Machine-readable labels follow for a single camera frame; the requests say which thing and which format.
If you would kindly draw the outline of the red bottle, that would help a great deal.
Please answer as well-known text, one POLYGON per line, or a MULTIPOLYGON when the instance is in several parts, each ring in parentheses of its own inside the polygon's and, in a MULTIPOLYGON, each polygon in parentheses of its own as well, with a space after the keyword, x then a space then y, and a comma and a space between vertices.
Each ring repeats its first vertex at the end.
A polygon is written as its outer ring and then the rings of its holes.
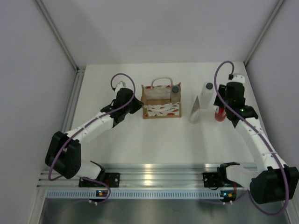
POLYGON ((226 111, 222 107, 217 107, 215 110, 214 118, 218 122, 223 122, 226 119, 226 111))

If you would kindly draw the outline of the burlap watermelon canvas bag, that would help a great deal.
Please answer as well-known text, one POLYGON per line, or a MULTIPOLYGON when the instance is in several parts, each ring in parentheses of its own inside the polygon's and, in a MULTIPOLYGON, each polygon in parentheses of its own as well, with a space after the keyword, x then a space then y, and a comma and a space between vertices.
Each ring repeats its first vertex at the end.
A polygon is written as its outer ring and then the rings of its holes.
POLYGON ((171 88, 173 85, 179 85, 181 94, 181 83, 174 84, 170 77, 158 77, 152 80, 151 85, 142 85, 141 101, 144 103, 142 107, 142 117, 144 119, 159 118, 180 118, 182 117, 182 104, 180 101, 171 103, 171 88), (154 85, 157 80, 167 79, 167 85, 154 85))

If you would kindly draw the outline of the white bottle grey cap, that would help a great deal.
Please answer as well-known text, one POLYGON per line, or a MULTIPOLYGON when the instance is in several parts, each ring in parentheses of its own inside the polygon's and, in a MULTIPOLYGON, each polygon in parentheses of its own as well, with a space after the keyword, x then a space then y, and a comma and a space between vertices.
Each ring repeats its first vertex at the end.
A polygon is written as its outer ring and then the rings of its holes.
POLYGON ((214 94, 214 85, 211 82, 204 83, 199 96, 199 105, 201 109, 208 108, 214 94))

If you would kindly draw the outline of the beige bottle grey cap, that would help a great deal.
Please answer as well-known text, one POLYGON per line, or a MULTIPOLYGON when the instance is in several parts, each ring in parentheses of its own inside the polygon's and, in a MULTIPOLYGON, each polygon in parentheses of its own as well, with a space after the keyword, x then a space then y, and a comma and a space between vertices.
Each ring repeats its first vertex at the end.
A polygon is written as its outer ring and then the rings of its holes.
POLYGON ((171 103, 175 104, 180 101, 180 87, 179 85, 173 85, 171 88, 171 103))

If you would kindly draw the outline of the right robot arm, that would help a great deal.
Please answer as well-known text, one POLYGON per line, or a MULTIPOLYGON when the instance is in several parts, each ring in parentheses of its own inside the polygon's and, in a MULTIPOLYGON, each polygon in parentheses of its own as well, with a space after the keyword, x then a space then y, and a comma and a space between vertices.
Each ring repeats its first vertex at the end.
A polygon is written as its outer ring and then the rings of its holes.
POLYGON ((225 110, 226 118, 246 143, 257 167, 251 172, 237 162, 223 163, 217 169, 222 185, 235 182, 250 191, 257 204, 292 199, 299 181, 299 171, 289 167, 267 139, 252 106, 245 104, 245 88, 240 82, 220 85, 214 105, 225 110))

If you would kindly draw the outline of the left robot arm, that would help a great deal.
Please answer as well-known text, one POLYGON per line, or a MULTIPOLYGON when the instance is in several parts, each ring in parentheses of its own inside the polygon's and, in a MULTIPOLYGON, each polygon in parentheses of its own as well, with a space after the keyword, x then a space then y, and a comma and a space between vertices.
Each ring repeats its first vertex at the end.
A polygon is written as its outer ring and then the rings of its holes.
POLYGON ((78 176, 88 178, 94 186, 103 185, 106 180, 104 168, 93 161, 83 161, 81 151, 89 142, 117 126, 127 114, 134 114, 142 106, 143 102, 135 97, 131 89, 120 88, 112 103, 90 121, 65 133, 58 131, 53 134, 45 164, 66 179, 78 176))

